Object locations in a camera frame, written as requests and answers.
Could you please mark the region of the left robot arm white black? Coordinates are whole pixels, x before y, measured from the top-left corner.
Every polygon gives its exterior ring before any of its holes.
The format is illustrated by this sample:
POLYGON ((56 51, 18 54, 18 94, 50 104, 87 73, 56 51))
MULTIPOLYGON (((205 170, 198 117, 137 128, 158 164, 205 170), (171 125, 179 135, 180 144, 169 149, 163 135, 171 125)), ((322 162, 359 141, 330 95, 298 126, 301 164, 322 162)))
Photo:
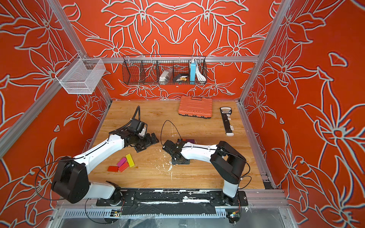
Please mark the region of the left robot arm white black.
POLYGON ((89 174, 114 153, 131 146, 141 152, 159 142, 154 133, 148 133, 148 125, 140 120, 131 120, 127 125, 109 133, 102 143, 90 150, 60 159, 54 175, 51 190, 70 203, 83 199, 104 199, 111 205, 122 202, 121 188, 110 181, 96 183, 89 181, 89 174))

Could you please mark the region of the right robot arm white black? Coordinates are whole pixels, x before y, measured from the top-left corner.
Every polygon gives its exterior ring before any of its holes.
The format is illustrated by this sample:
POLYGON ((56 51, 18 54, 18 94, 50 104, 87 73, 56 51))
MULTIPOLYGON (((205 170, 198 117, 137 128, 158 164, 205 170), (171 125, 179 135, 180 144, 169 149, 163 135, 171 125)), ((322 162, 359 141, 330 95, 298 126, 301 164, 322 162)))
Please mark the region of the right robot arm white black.
POLYGON ((227 142, 200 145, 185 140, 176 143, 167 140, 162 149, 171 156, 174 164, 189 164, 190 160, 210 163, 224 180, 223 194, 229 198, 236 196, 247 160, 227 142))

